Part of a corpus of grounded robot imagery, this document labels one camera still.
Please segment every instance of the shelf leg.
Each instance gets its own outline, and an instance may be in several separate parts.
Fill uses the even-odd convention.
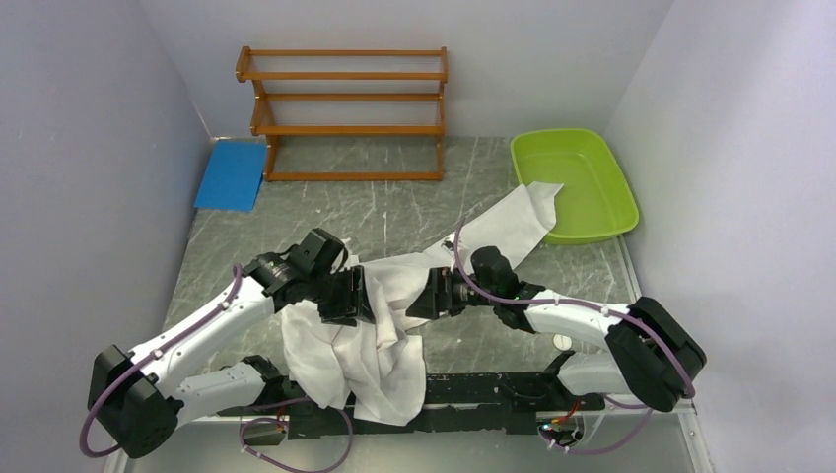
[[[276,155],[279,153],[279,137],[267,135],[267,162],[264,164],[264,180],[270,180],[270,174],[276,166]]]
[[[436,173],[439,180],[444,178],[444,137],[436,136]]]

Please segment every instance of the crumpled white cloth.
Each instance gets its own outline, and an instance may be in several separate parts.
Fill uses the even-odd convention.
[[[512,267],[520,264],[557,223],[554,197],[562,186],[520,185],[465,225],[459,249],[465,269],[472,271],[469,255],[484,246],[497,246]],[[308,302],[284,308],[282,336],[291,378],[319,407],[342,409],[354,392],[357,419],[403,426],[418,415],[426,389],[423,343],[406,330],[427,320],[405,312],[424,289],[428,270],[451,266],[445,239],[452,237],[420,253],[362,263],[374,325],[323,324],[316,305]],[[352,256],[348,264],[358,262]]]

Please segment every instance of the floor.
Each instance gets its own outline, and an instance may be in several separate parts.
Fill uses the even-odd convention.
[[[348,239],[361,262],[421,250],[448,234],[460,218],[479,215],[518,185],[509,140],[449,138],[445,145],[442,182],[265,182],[250,213],[199,211],[166,328],[229,284],[234,263],[247,264],[256,254],[284,249],[312,228]],[[414,170],[434,161],[432,139],[300,138],[282,143],[277,168]],[[609,303],[631,298],[616,240],[542,245],[522,263],[519,274],[566,295]],[[253,326],[201,372],[252,354],[269,357],[286,372],[280,323],[276,315]],[[486,307],[417,331],[424,336],[428,372],[539,371],[557,355],[550,336],[511,330]]]
[[[282,145],[277,167],[292,170],[425,170],[422,167],[434,160],[432,140],[317,138]],[[361,261],[391,256],[423,249],[448,234],[459,218],[479,215],[517,185],[506,139],[448,139],[445,158],[443,182],[264,183],[251,213],[198,212],[166,328],[220,292],[231,279],[234,263],[246,264],[260,252],[283,249],[311,228],[350,238],[348,244]],[[518,269],[524,279],[566,295],[611,303],[630,301],[634,295],[615,239],[583,246],[542,245]],[[266,355],[285,371],[280,323],[274,316],[252,327],[201,371],[231,365],[250,354]],[[469,309],[418,331],[424,336],[428,372],[541,370],[557,354],[550,336],[508,329],[485,308]],[[577,344],[573,348],[590,350]],[[603,413],[607,415],[586,447],[610,445],[638,421],[636,411]],[[599,414],[592,414],[588,422],[593,424]],[[695,469],[699,462],[693,459],[698,458],[693,439],[699,436],[688,434],[696,429],[695,422],[689,408],[684,414],[655,414],[629,445],[600,456],[563,455],[547,450],[537,436],[500,431],[358,436],[338,471],[707,471],[707,466]],[[278,471],[240,454],[238,428],[235,418],[195,422],[151,455],[123,461],[108,471]],[[347,442],[335,436],[260,449],[295,467],[316,469],[338,458]]]

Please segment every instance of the white wall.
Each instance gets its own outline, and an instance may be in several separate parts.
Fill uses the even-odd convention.
[[[836,4],[676,0],[606,130],[721,472],[834,471]]]
[[[451,134],[603,131],[671,2],[140,0],[215,136],[249,136],[252,86],[235,79],[245,44],[445,45]]]
[[[101,471],[93,359],[160,330],[209,140],[133,0],[6,0],[0,44],[0,470]]]

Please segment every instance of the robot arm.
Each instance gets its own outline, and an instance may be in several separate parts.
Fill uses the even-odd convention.
[[[594,355],[565,352],[543,373],[546,394],[561,398],[563,404],[589,393],[632,394],[648,407],[670,412],[687,395],[682,373],[668,354],[624,318],[652,329],[689,379],[705,366],[703,350],[651,298],[639,298],[634,304],[568,298],[520,281],[493,246],[474,251],[471,263],[474,274],[467,278],[458,269],[431,270],[424,292],[407,315],[436,319],[458,315],[470,305],[490,305],[510,328],[566,335],[599,347],[601,352]],[[487,293],[476,292],[470,283]]]
[[[99,353],[83,451],[98,456],[85,450],[93,416],[128,456],[138,458],[198,417],[260,399],[275,400],[285,377],[261,357],[248,357],[219,372],[187,376],[236,335],[288,304],[313,301],[323,321],[330,323],[374,321],[368,304],[357,297],[365,293],[363,268],[332,272],[340,253],[347,254],[338,238],[314,229],[285,253],[257,256],[221,294],[162,335],[127,353],[115,346]]]

